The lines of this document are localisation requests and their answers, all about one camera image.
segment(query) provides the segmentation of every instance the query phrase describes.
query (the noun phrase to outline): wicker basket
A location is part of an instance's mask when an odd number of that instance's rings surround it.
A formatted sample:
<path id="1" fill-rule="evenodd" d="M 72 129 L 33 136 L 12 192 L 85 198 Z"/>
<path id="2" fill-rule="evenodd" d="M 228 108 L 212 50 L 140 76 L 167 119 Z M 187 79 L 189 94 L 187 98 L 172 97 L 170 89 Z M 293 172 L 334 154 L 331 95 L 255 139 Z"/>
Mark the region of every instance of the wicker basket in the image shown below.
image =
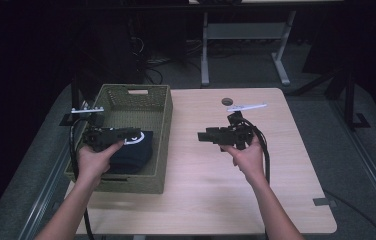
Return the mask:
<path id="1" fill-rule="evenodd" d="M 96 191 L 163 193 L 173 110 L 170 87 L 105 84 L 94 106 L 104 107 L 103 127 L 136 127 L 154 132 L 153 155 L 143 169 L 136 174 L 106 173 Z M 65 175 L 74 181 L 70 163 Z"/>

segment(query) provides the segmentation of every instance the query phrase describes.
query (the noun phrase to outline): hand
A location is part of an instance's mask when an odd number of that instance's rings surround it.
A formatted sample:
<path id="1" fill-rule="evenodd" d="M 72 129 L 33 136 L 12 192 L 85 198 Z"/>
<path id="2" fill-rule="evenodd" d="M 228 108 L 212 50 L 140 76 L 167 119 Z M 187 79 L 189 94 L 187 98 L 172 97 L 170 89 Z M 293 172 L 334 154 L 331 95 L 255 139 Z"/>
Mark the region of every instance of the hand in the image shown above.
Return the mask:
<path id="1" fill-rule="evenodd" d="M 254 134 L 250 146 L 244 150 L 238 150 L 230 145 L 219 145 L 234 158 L 234 166 L 238 166 L 251 184 L 254 179 L 265 178 L 263 170 L 263 149 L 259 139 Z"/>
<path id="2" fill-rule="evenodd" d="M 87 180 L 92 187 L 98 186 L 101 175 L 110 169 L 110 157 L 123 146 L 123 141 L 112 144 L 101 152 L 94 152 L 85 145 L 79 150 L 79 180 Z"/>

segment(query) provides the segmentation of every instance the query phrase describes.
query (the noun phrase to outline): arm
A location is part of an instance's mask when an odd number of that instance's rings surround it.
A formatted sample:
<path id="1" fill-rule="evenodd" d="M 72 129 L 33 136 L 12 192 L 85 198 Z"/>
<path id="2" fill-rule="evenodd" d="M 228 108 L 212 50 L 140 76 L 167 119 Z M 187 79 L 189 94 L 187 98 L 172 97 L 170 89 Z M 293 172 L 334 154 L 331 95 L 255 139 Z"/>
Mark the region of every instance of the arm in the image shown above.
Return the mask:
<path id="1" fill-rule="evenodd" d="M 63 204 L 36 239 L 74 238 L 89 198 L 101 181 L 101 174 L 110 168 L 110 157 L 122 145 L 123 142 L 120 141 L 99 153 L 88 146 L 79 150 L 79 177 Z"/>
<path id="2" fill-rule="evenodd" d="M 251 145 L 242 151 L 228 145 L 220 147 L 232 155 L 234 166 L 239 167 L 252 186 L 269 239 L 304 239 L 266 181 L 263 150 L 257 136 L 254 136 Z"/>

